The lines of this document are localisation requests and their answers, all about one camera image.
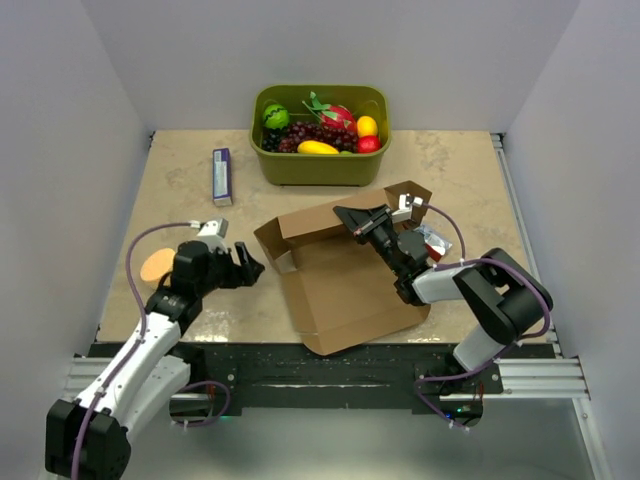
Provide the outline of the brown cardboard box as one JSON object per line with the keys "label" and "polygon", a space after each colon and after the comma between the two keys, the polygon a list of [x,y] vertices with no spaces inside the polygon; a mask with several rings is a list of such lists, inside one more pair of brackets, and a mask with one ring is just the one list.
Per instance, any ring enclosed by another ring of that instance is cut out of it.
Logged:
{"label": "brown cardboard box", "polygon": [[395,275],[370,245],[358,244],[333,209],[396,208],[402,194],[429,201],[431,191],[406,180],[276,216],[254,235],[281,278],[292,323],[312,352],[330,355],[416,326],[427,306],[404,303]]}

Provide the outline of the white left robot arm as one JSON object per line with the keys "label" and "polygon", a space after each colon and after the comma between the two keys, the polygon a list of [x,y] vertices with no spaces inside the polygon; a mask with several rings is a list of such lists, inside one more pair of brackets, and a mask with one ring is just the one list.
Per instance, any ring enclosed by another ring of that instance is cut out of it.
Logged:
{"label": "white left robot arm", "polygon": [[121,478],[137,428],[171,395],[206,383],[203,363],[171,353],[204,298],[217,289],[250,287],[264,270],[242,242],[227,250],[197,240],[181,244],[129,339],[89,386],[49,409],[46,471],[68,479]]}

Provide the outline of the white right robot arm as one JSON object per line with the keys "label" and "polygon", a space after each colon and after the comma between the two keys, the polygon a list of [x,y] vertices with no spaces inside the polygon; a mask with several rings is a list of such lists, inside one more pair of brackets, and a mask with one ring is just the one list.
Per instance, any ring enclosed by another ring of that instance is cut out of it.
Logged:
{"label": "white right robot arm", "polygon": [[477,259],[466,257],[459,236],[461,259],[456,263],[428,263],[424,234],[402,232],[395,225],[415,210],[425,208],[448,218],[441,209],[410,194],[400,196],[399,207],[383,204],[362,209],[335,206],[333,212],[354,240],[370,244],[396,276],[399,297],[413,306],[463,300],[478,326],[453,350],[456,362],[445,369],[448,386],[469,392],[481,380],[481,370],[507,348],[526,338],[537,338],[550,327],[553,300],[549,292],[519,263],[500,248]]}

